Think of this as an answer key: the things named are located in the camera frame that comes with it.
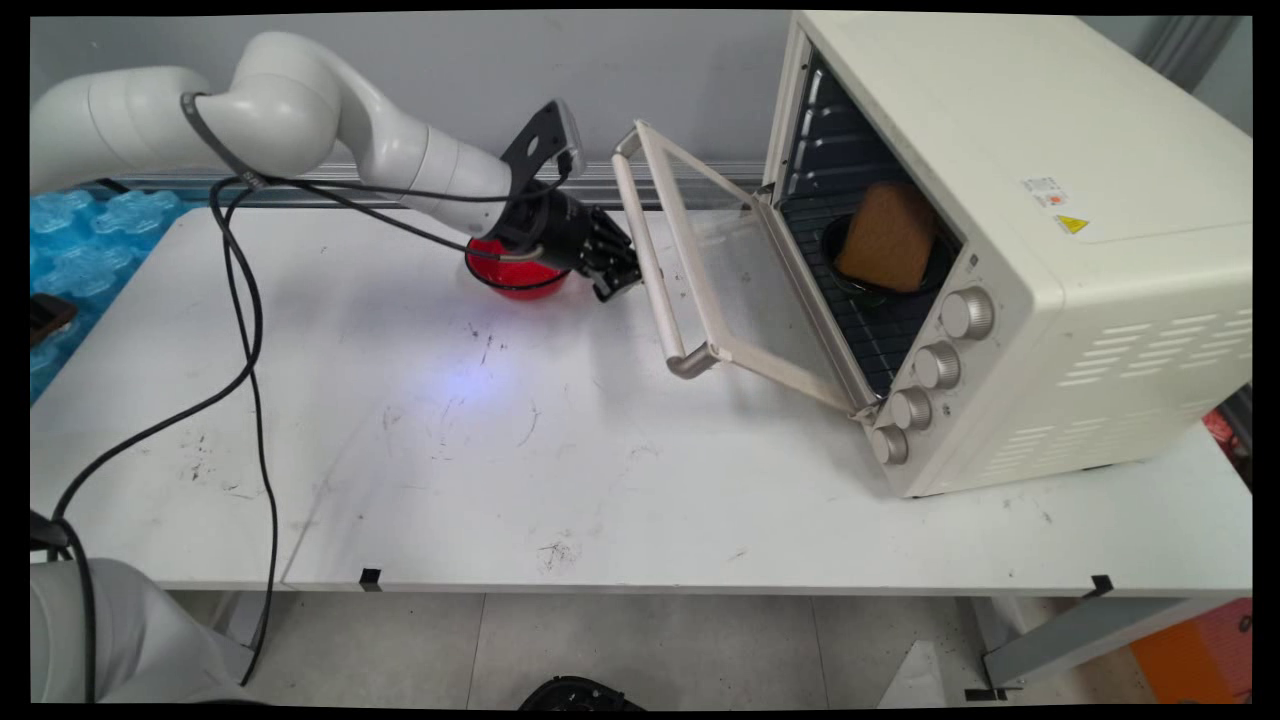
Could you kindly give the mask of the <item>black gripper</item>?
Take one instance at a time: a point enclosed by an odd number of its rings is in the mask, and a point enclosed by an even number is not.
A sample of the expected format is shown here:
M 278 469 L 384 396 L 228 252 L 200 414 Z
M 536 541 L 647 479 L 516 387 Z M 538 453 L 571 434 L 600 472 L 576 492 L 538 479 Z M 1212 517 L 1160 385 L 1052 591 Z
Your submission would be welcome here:
M 605 210 L 548 184 L 527 184 L 520 192 L 534 197 L 509 202 L 490 232 L 507 254 L 538 250 L 538 263 L 545 266 L 591 274 L 602 304 L 643 282 L 632 240 Z

